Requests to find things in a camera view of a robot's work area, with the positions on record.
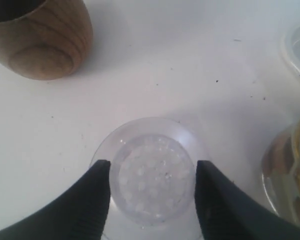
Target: wooden vase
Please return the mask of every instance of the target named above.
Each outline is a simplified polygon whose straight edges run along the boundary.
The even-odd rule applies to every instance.
[[[93,29],[83,0],[0,0],[0,63],[29,79],[73,73]]]

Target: white surface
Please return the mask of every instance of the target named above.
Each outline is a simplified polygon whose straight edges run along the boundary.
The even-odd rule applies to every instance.
[[[111,200],[103,231],[105,238],[200,238],[194,199],[195,166],[198,159],[210,159],[200,137],[176,121],[142,118],[112,132],[91,164],[99,159],[111,161]],[[139,190],[140,183],[144,183],[144,189]]]
[[[0,65],[0,229],[68,189],[115,128],[152,116],[201,135],[216,166],[266,205],[261,157],[300,118],[300,81],[279,50],[300,0],[86,3],[95,42],[76,74],[35,81]]]
[[[300,24],[286,34],[282,44],[283,57],[300,79]]]

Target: wood grain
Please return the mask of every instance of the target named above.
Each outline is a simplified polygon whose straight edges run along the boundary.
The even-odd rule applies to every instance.
[[[46,0],[22,17],[0,22],[0,63],[26,78],[59,79],[81,65],[92,41],[82,0]]]

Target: glass jar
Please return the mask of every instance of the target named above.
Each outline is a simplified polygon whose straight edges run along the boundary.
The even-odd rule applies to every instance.
[[[262,179],[276,213],[300,226],[300,121],[272,141],[262,159]]]

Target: white table surface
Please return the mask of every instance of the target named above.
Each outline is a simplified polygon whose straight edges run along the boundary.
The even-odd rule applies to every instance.
[[[300,0],[86,4],[94,47],[74,75],[36,81],[0,65],[0,229],[57,198],[111,131],[143,117],[197,133],[217,167],[268,207],[262,155],[300,118],[300,79],[279,49]]]

